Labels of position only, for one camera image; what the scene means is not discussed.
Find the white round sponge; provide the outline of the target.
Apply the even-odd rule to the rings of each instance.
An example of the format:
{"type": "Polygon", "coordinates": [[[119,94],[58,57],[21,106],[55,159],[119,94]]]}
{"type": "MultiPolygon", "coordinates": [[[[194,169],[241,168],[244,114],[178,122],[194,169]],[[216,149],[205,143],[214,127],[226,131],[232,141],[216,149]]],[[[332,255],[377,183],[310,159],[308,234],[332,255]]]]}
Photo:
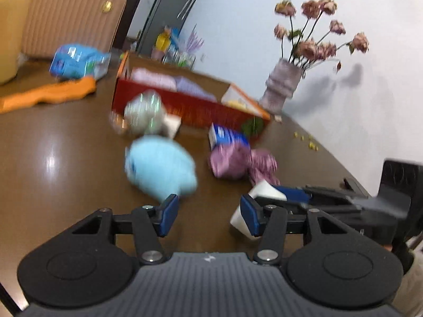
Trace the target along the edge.
{"type": "Polygon", "coordinates": [[[248,192],[247,197],[241,197],[240,204],[230,219],[230,224],[250,240],[258,240],[260,238],[256,234],[260,232],[260,220],[263,218],[263,213],[259,212],[252,203],[255,198],[270,198],[277,201],[287,200],[284,193],[270,185],[266,180],[256,184],[248,192]]]}

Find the light blue fluffy puff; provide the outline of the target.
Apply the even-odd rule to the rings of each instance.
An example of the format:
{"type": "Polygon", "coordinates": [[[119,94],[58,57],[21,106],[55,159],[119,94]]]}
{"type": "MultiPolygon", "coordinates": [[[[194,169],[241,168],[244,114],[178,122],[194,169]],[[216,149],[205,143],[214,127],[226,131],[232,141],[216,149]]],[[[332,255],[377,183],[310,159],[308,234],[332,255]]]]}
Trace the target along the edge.
{"type": "Polygon", "coordinates": [[[196,165],[192,156],[172,139],[146,135],[126,148],[128,181],[146,195],[162,202],[169,195],[196,191],[196,165]]]}

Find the pink satin scrunchie bow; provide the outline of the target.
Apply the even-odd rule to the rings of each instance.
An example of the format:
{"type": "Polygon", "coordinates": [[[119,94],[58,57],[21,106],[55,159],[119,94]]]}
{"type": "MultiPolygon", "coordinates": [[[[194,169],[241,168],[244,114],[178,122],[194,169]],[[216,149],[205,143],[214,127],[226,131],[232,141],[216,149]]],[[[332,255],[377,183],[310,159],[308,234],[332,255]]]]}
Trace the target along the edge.
{"type": "Polygon", "coordinates": [[[210,168],[216,178],[238,180],[248,177],[252,185],[265,180],[279,185],[278,163],[266,149],[251,149],[241,142],[220,144],[210,154],[210,168]]]}

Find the small snack packet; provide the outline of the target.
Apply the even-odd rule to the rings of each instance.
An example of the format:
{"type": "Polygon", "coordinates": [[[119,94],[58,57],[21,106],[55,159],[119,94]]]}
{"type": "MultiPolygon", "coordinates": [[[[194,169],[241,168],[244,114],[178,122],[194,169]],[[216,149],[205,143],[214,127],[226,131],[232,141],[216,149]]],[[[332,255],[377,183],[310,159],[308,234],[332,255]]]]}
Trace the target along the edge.
{"type": "Polygon", "coordinates": [[[122,115],[112,111],[109,114],[109,122],[112,129],[119,135],[126,134],[128,132],[128,123],[125,121],[122,115]]]}

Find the white wedge sponge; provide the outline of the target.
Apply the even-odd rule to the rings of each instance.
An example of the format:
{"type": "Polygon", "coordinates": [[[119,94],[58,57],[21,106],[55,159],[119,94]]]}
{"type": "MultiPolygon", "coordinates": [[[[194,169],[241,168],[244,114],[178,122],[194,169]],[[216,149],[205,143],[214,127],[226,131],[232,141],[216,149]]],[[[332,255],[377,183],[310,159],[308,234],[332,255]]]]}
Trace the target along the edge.
{"type": "Polygon", "coordinates": [[[170,139],[175,138],[181,126],[181,118],[176,115],[166,114],[163,118],[162,134],[170,139]]]}

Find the clear bag of cotton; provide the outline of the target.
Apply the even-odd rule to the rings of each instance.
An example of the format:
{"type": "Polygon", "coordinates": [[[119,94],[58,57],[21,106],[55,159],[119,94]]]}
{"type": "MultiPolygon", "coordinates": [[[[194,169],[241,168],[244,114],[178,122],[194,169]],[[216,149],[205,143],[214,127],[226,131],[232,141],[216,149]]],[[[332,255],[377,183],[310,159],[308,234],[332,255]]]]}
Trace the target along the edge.
{"type": "Polygon", "coordinates": [[[158,134],[163,128],[166,109],[160,95],[147,90],[128,102],[123,116],[132,134],[158,134]]]}

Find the yellow white plush toy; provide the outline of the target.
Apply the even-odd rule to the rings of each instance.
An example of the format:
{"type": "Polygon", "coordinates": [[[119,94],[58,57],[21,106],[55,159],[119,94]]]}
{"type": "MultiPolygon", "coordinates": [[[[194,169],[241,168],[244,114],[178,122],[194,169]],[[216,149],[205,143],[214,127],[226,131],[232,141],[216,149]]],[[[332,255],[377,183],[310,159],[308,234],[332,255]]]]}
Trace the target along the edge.
{"type": "Polygon", "coordinates": [[[234,98],[234,99],[222,99],[221,103],[232,109],[252,113],[254,111],[254,106],[251,105],[249,100],[243,98],[234,98]]]}

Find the purple knitted cloth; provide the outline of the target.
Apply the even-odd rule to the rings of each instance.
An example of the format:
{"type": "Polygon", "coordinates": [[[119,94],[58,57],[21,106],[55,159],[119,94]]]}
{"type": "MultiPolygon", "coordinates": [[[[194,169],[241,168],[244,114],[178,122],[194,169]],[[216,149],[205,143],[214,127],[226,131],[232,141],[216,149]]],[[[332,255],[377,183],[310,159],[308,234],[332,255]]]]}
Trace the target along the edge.
{"type": "Polygon", "coordinates": [[[199,99],[216,102],[217,98],[185,77],[175,77],[176,91],[199,99]]]}

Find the pink textured vase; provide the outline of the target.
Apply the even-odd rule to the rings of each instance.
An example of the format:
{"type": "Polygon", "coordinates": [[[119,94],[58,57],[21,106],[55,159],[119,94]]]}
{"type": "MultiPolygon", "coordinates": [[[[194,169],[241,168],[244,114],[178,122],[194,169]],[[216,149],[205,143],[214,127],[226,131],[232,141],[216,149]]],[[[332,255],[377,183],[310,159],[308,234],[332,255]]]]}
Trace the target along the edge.
{"type": "Polygon", "coordinates": [[[265,82],[260,105],[273,115],[279,115],[286,100],[290,100],[302,78],[303,70],[281,58],[265,82]]]}

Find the orange cardboard box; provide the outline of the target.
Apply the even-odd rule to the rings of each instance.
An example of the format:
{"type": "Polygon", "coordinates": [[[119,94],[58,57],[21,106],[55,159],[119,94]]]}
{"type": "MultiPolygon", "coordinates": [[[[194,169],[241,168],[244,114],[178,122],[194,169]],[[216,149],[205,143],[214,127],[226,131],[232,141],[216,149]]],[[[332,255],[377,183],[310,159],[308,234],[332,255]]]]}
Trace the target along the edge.
{"type": "Polygon", "coordinates": [[[195,73],[183,67],[164,64],[139,57],[131,52],[126,52],[116,76],[115,91],[111,110],[123,115],[128,102],[147,90],[154,90],[159,95],[166,111],[181,118],[183,124],[191,127],[208,128],[212,123],[228,127],[241,132],[248,138],[257,139],[270,123],[271,117],[255,100],[250,98],[237,85],[230,84],[211,76],[195,73]],[[151,72],[169,76],[185,77],[197,83],[205,91],[213,94],[216,102],[211,102],[197,97],[163,90],[156,87],[139,84],[131,79],[131,72],[135,68],[145,68],[151,72]],[[222,99],[243,98],[253,105],[252,113],[232,109],[221,103],[222,99]]]}

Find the dried pink flowers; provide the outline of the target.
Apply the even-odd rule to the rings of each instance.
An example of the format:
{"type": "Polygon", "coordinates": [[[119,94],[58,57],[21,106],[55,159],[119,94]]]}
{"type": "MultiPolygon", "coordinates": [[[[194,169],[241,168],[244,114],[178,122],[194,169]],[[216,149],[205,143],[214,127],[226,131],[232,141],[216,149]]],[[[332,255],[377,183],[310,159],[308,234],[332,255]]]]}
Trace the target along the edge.
{"type": "Polygon", "coordinates": [[[334,18],[338,10],[335,0],[307,0],[296,8],[292,0],[275,4],[274,12],[286,19],[277,24],[274,37],[280,42],[280,58],[298,69],[301,74],[324,62],[335,62],[335,70],[342,68],[338,52],[350,54],[369,51],[369,40],[364,32],[347,38],[347,30],[334,18]]]}

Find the blue wet wipes pack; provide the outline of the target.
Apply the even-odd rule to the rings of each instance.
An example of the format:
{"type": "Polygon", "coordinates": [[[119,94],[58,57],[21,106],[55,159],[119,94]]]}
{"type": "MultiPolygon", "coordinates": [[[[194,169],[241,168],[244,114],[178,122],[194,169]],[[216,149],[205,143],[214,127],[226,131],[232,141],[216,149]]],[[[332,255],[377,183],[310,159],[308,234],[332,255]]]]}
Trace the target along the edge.
{"type": "Polygon", "coordinates": [[[91,76],[100,80],[108,73],[111,53],[81,44],[66,44],[54,54],[49,73],[63,80],[79,80],[91,76]]]}

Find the pink ribbed suitcase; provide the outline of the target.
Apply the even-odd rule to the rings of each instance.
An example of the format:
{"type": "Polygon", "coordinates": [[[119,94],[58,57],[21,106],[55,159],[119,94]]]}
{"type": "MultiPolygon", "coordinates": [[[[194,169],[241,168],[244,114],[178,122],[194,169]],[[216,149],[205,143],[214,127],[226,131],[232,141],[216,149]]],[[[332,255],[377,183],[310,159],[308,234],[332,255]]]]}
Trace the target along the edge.
{"type": "Polygon", "coordinates": [[[66,44],[110,51],[127,0],[29,0],[21,53],[50,59],[66,44]]]}

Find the grey refrigerator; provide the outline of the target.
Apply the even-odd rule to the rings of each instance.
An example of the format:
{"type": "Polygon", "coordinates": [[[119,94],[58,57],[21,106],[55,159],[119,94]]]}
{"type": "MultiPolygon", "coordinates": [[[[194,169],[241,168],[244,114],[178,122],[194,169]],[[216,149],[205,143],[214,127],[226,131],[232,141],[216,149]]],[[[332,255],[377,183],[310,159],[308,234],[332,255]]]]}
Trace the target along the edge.
{"type": "Polygon", "coordinates": [[[138,37],[136,52],[150,56],[157,36],[166,28],[181,31],[196,0],[153,0],[138,37]]]}

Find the yellow thermos jug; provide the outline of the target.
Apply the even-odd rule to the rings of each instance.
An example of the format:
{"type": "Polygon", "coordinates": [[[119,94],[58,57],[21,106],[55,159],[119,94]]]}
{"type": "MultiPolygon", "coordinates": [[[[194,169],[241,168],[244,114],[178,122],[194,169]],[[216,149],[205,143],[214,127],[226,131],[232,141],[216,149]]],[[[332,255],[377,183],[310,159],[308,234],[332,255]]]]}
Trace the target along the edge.
{"type": "Polygon", "coordinates": [[[16,76],[29,0],[1,0],[1,84],[16,76]]]}

